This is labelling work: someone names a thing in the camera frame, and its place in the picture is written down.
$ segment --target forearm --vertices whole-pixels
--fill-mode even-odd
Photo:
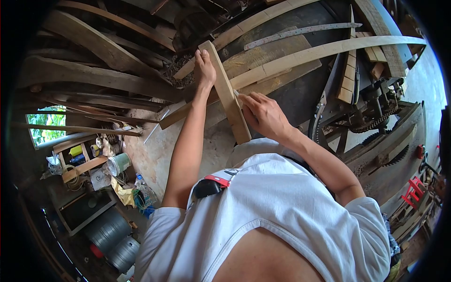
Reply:
[[[199,88],[191,103],[170,162],[163,207],[185,208],[191,187],[198,180],[202,160],[207,98],[211,88]]]
[[[328,189],[336,194],[337,202],[341,205],[345,206],[351,200],[365,196],[359,180],[342,161],[296,128],[281,144],[306,161]]]

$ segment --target red object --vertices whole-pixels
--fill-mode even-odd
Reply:
[[[220,178],[211,174],[204,177],[204,179],[213,180],[214,182],[221,184],[221,188],[227,188],[230,186],[230,181],[228,181],[227,179]]]
[[[418,159],[422,159],[423,158],[423,156],[424,156],[424,150],[425,150],[425,148],[424,148],[424,145],[418,145],[418,147],[417,147],[417,158]]]
[[[103,257],[102,252],[99,250],[99,248],[97,248],[96,245],[91,244],[91,245],[89,246],[89,248],[91,249],[91,251],[94,253],[94,255],[95,255],[97,258],[100,259],[101,257]]]
[[[414,209],[418,209],[417,206],[410,200],[411,198],[414,198],[417,202],[420,201],[420,199],[423,197],[424,192],[418,187],[418,183],[423,183],[418,177],[414,177],[414,179],[409,179],[409,188],[407,189],[407,193],[405,196],[401,196],[401,198],[404,199],[409,205],[411,205]]]

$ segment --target tree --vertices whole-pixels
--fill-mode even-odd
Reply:
[[[58,108],[51,106],[39,109],[39,111],[55,111],[55,114],[28,114],[28,123],[33,125],[66,125],[66,115],[58,115],[56,113],[65,111],[64,108],[62,106]],[[35,146],[66,135],[66,132],[61,130],[31,128],[30,131]]]

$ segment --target right hand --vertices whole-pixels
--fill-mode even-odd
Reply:
[[[238,99],[243,102],[244,118],[261,135],[284,143],[296,130],[275,100],[255,92],[240,94]]]
[[[198,88],[211,89],[216,81],[216,70],[210,60],[210,54],[207,50],[199,49],[194,53],[196,62],[194,64],[194,81]]]

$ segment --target man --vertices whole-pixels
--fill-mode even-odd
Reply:
[[[161,208],[150,216],[136,258],[137,281],[383,281],[390,249],[378,204],[344,163],[291,126],[262,94],[238,98],[247,122],[266,138],[234,148],[226,165],[233,170],[213,175],[232,175],[227,188],[195,197],[216,80],[208,52],[197,50],[195,57],[196,95],[172,153]]]

